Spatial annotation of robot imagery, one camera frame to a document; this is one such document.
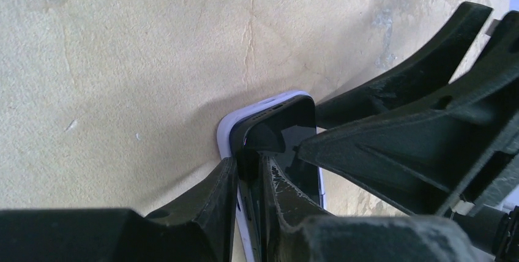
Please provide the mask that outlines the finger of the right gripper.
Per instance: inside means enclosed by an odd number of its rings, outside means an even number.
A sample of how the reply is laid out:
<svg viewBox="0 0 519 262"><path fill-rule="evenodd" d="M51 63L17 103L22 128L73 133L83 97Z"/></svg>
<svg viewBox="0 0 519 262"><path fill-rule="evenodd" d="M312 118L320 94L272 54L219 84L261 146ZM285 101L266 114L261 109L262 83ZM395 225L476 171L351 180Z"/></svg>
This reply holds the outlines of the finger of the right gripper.
<svg viewBox="0 0 519 262"><path fill-rule="evenodd" d="M468 214L499 204L518 186L518 12L503 17L464 75L407 105L323 129L297 156L353 183L377 167L381 181L404 176L440 189L435 215L459 203Z"/></svg>
<svg viewBox="0 0 519 262"><path fill-rule="evenodd" d="M316 106L317 126L331 129L407 105L446 86L493 9L462 2L418 51L371 80L335 91Z"/></svg>

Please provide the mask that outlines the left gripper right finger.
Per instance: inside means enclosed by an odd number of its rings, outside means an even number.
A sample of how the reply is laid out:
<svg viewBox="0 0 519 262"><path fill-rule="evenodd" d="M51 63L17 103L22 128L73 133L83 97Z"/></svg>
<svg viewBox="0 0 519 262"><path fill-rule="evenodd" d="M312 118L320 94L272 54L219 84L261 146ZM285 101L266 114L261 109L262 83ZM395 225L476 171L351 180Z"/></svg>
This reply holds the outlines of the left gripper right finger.
<svg viewBox="0 0 519 262"><path fill-rule="evenodd" d="M444 192L410 177L381 181L376 167L375 177L355 179L403 217L338 217L305 196L273 158L260 165L264 261L479 261L477 249L495 249L494 208L436 216L432 207Z"/></svg>

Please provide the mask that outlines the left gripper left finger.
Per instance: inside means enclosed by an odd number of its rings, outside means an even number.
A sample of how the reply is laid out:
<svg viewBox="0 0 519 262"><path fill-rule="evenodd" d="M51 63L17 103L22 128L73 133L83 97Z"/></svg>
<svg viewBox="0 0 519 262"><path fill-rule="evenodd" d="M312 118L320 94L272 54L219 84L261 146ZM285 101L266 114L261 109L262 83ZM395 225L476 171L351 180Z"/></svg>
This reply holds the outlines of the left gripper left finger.
<svg viewBox="0 0 519 262"><path fill-rule="evenodd" d="M223 159L146 216L128 208L1 211L2 261L229 261L237 166Z"/></svg>

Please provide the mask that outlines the lavender phone case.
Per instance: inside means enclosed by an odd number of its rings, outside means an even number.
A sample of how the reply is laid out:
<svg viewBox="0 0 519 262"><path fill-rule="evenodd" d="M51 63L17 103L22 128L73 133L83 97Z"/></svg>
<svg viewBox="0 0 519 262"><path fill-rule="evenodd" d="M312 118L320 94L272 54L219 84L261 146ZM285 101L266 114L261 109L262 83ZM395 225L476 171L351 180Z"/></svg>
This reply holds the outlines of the lavender phone case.
<svg viewBox="0 0 519 262"><path fill-rule="evenodd" d="M273 157L309 199L326 207L322 169L296 157L300 143L316 135L315 103L305 91L288 91L226 115L217 128L221 158L239 168L236 220L247 261L261 261L258 158Z"/></svg>

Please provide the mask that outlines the black phone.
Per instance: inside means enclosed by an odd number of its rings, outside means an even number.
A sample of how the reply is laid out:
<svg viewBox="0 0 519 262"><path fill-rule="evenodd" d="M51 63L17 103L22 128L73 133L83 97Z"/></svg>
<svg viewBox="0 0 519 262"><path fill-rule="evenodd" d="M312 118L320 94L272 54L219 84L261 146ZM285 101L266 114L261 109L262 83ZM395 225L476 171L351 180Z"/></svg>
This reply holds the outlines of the black phone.
<svg viewBox="0 0 519 262"><path fill-rule="evenodd" d="M217 130L222 158L254 165L273 157L285 176L309 199L326 208L322 169L296 158L301 141L316 135L315 103L304 91L288 91L226 115Z"/></svg>

